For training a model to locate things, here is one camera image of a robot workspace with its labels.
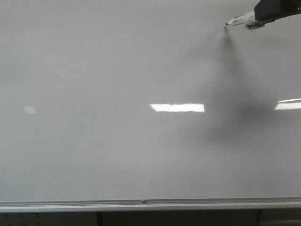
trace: whiteboard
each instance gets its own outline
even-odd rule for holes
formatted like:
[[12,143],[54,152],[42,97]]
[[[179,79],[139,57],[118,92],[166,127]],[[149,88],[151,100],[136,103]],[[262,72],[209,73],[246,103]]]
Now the whiteboard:
[[300,17],[225,30],[256,3],[1,1],[0,204],[301,197]]

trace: metal ledge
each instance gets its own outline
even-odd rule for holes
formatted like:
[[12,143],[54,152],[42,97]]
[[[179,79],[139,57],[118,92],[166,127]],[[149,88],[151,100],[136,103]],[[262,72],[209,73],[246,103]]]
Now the metal ledge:
[[1,213],[301,208],[301,198],[0,202]]

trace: robotic arm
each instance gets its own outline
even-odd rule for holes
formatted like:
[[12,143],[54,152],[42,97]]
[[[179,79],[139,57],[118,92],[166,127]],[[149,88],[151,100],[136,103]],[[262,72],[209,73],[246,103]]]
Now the robotic arm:
[[277,19],[301,13],[301,0],[261,0],[254,11],[231,19],[226,25],[244,24],[248,30],[262,28]]

